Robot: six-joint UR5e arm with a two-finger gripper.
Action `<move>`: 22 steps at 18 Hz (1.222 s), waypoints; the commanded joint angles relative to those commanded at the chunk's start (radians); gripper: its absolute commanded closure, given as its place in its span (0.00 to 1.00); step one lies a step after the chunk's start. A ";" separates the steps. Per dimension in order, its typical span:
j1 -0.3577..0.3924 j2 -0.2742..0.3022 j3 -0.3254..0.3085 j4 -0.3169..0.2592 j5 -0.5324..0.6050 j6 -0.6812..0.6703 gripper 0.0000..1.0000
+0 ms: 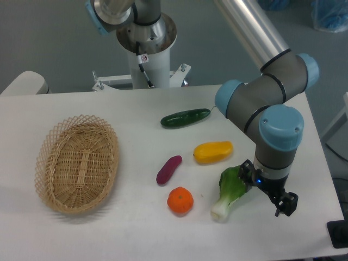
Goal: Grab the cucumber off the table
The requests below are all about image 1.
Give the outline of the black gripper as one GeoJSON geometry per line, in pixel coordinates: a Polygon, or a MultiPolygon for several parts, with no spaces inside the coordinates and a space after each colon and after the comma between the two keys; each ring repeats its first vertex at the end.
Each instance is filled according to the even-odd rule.
{"type": "Polygon", "coordinates": [[[276,217],[280,214],[290,216],[297,208],[299,197],[293,192],[285,192],[288,175],[280,179],[269,179],[262,174],[264,172],[261,169],[254,171],[253,163],[247,159],[239,167],[238,178],[244,183],[245,192],[256,186],[271,198],[276,206],[276,217]]]}

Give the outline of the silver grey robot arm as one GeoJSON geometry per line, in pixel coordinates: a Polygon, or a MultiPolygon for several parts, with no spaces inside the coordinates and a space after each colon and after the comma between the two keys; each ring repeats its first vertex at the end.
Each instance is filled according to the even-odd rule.
{"type": "MultiPolygon", "coordinates": [[[[316,83],[319,68],[307,54],[294,54],[257,1],[217,1],[261,75],[249,83],[230,80],[215,95],[218,110],[256,144],[253,161],[238,172],[246,190],[258,187],[276,206],[277,214],[291,215],[298,196],[285,191],[304,121],[286,101],[316,83]]],[[[177,33],[159,1],[87,1],[86,8],[101,34],[117,32],[130,53],[133,88],[168,88],[174,80],[166,55],[177,33]]]]}

